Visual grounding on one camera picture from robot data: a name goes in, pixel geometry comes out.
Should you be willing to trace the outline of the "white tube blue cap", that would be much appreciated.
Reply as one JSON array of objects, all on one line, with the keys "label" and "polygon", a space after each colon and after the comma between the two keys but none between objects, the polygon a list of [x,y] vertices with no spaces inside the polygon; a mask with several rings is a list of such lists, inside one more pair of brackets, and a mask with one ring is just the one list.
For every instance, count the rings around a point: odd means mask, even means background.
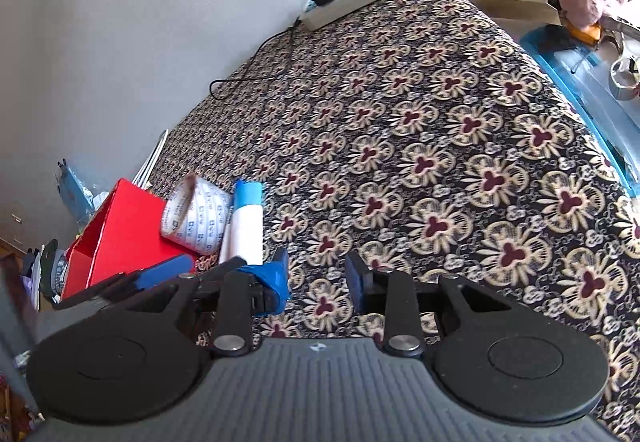
[{"label": "white tube blue cap", "polygon": [[232,213],[224,229],[218,262],[240,257],[249,265],[261,265],[263,236],[262,184],[238,180],[234,186]]}]

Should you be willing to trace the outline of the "printed tape roll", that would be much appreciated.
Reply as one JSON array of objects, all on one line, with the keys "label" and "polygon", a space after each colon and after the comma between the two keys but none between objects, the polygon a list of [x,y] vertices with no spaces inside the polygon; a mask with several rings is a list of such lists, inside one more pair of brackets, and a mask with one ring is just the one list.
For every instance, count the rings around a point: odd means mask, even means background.
[{"label": "printed tape roll", "polygon": [[199,255],[216,254],[230,208],[229,193],[191,173],[177,184],[167,200],[160,235]]}]

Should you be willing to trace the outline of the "red cardboard box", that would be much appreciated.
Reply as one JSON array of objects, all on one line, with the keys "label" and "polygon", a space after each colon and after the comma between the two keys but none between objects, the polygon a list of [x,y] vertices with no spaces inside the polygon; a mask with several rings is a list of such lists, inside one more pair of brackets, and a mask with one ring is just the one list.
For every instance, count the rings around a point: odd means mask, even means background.
[{"label": "red cardboard box", "polygon": [[198,255],[160,235],[165,201],[120,179],[99,210],[66,251],[64,299],[119,273],[131,273],[183,259],[193,272]]}]

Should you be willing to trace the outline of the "floral patterned tablecloth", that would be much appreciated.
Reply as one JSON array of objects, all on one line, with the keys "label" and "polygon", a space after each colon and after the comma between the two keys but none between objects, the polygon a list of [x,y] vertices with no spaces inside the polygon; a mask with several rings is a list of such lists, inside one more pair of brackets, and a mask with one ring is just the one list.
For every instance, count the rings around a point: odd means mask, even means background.
[{"label": "floral patterned tablecloth", "polygon": [[343,260],[463,275],[587,334],[599,422],[639,436],[639,210],[552,80],[467,0],[379,0],[272,39],[171,130],[151,188],[264,186],[264,251],[291,256],[256,338],[380,338]]}]

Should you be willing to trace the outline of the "blue plastic bin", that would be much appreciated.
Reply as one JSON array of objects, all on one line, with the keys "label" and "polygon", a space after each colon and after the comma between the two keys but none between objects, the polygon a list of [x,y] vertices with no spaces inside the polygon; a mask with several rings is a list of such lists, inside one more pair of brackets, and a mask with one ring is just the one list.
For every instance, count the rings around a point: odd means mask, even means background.
[{"label": "blue plastic bin", "polygon": [[598,140],[632,197],[639,195],[639,45],[618,54],[576,42],[546,25],[520,39]]}]

